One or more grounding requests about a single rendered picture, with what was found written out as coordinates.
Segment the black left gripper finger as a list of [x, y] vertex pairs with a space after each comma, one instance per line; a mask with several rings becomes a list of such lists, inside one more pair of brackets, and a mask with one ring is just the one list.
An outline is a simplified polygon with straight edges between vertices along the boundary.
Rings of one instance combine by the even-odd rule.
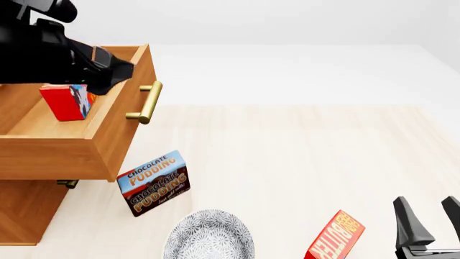
[[114, 76], [111, 71], [101, 73], [89, 73], [80, 75], [76, 81], [87, 85], [87, 91], [97, 96], [106, 95], [121, 80]]
[[125, 81], [134, 72], [134, 64], [117, 58], [102, 47], [91, 47], [71, 40], [73, 60], [84, 79], [91, 81]]

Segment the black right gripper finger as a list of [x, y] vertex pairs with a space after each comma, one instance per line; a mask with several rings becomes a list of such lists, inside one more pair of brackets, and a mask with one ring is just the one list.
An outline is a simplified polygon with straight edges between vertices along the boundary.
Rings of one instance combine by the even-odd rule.
[[421, 224], [404, 196], [393, 201], [397, 224], [397, 246], [429, 245], [435, 237]]
[[460, 201], [454, 196], [448, 196], [441, 202], [441, 204], [460, 241]]

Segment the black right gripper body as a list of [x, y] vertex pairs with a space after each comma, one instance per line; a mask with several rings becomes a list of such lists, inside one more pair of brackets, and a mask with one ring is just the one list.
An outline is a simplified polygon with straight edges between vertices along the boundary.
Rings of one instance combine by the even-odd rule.
[[460, 259], [460, 249], [431, 250], [426, 242], [397, 243], [397, 259]]

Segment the red butter box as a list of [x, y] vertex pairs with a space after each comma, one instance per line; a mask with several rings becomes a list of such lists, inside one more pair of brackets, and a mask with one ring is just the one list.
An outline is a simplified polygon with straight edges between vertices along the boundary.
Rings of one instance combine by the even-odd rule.
[[346, 259], [365, 229], [355, 218], [339, 210], [307, 249], [304, 259]]
[[85, 84], [46, 84], [40, 88], [40, 93], [60, 122], [84, 120], [97, 98], [87, 91]]

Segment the wooden drawer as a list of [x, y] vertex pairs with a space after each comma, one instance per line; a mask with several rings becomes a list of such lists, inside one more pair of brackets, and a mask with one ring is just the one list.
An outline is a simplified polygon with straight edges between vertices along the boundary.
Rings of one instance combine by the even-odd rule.
[[0, 180], [115, 181], [156, 79], [149, 45], [110, 46], [134, 64], [133, 77], [99, 96], [84, 120], [55, 118], [37, 84], [0, 85]]

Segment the wooden cabinet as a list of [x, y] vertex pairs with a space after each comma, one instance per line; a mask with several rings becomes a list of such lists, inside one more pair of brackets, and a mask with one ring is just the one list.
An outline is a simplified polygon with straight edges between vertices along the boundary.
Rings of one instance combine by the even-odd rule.
[[37, 245], [67, 192], [56, 181], [0, 181], [0, 245]]

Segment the chocolate pudding box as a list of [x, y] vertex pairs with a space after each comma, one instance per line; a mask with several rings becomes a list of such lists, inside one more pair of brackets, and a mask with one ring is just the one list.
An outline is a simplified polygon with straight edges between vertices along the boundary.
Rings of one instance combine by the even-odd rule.
[[190, 189], [186, 163], [178, 150], [120, 174], [116, 182], [134, 217]]

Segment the grey patterned bowl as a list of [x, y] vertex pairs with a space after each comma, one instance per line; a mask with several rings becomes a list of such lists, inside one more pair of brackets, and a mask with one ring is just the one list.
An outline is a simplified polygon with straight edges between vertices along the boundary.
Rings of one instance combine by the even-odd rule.
[[171, 230], [162, 259], [255, 259], [247, 226], [219, 209], [196, 211]]

